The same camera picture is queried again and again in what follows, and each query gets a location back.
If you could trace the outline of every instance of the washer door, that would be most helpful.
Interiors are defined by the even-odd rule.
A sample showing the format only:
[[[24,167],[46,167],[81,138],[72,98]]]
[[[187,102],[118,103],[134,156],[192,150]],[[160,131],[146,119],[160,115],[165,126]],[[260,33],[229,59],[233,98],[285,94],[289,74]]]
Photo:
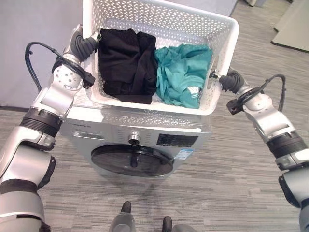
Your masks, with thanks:
[[[91,152],[98,167],[113,173],[131,176],[159,176],[173,170],[173,159],[145,146],[108,145]]]

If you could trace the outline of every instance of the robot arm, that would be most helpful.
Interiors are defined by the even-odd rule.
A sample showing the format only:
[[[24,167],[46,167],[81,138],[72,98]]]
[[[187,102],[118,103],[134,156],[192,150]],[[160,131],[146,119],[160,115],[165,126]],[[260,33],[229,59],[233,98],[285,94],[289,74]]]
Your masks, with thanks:
[[[55,136],[75,94],[94,83],[94,77],[80,63],[96,50],[97,36],[95,33],[83,39],[81,25],[73,30],[68,47],[56,60],[49,86],[40,91],[0,153],[0,231],[50,231],[44,223],[43,204],[37,193],[49,182],[56,165],[56,159],[45,151],[54,148]],[[27,52],[31,54],[30,46],[26,49],[26,61]],[[27,67],[36,78],[31,64]]]
[[[276,75],[285,81],[283,75]],[[279,184],[286,200],[301,208],[299,224],[302,232],[309,231],[309,149],[297,134],[289,119],[272,105],[271,98],[263,88],[251,88],[241,75],[230,70],[219,79],[225,91],[236,94],[227,107],[231,114],[244,111],[247,118],[276,158],[277,166],[283,171]]]

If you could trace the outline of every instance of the laundry basket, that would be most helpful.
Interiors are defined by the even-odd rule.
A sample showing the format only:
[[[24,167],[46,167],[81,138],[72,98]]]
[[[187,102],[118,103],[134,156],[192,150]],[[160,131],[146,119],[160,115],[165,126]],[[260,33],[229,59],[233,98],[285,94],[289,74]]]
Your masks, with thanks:
[[[232,18],[167,1],[84,0],[83,36],[89,37],[101,28],[143,31],[157,38],[157,49],[184,43],[206,44],[213,51],[207,77],[215,61],[216,74],[227,74],[239,32],[238,23]],[[206,78],[198,109],[167,105],[159,98],[153,98],[149,105],[123,102],[103,92],[104,82],[98,72],[97,53],[84,62],[84,68],[96,78],[95,84],[87,90],[88,97],[104,105],[209,115],[214,111],[221,92],[221,84],[217,80],[208,83],[209,78]]]

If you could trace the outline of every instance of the washing machine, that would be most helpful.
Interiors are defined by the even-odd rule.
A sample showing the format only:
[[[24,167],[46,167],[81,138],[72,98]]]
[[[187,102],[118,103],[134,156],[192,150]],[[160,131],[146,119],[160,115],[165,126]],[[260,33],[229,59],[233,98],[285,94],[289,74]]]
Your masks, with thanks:
[[[60,132],[100,175],[166,178],[211,135],[193,117],[74,106]]]

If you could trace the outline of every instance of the floor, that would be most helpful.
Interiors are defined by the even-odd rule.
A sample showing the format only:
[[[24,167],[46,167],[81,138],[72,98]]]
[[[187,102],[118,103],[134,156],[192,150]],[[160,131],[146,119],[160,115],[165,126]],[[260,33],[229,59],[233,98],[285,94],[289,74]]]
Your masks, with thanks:
[[[309,142],[309,54],[270,44],[276,22],[289,6],[268,0],[263,8],[240,1],[233,13],[239,40],[232,67],[254,86],[273,74],[287,77],[284,113]],[[280,82],[266,90],[278,106]],[[124,201],[132,202],[137,232],[158,232],[170,215],[175,224],[197,231],[296,232],[299,210],[290,206],[278,184],[274,157],[244,114],[231,116],[223,93],[211,116],[213,136],[170,178],[130,183],[95,173],[64,137],[57,137],[57,167],[39,191],[46,223],[54,232],[107,231]],[[0,145],[23,113],[0,111]]]

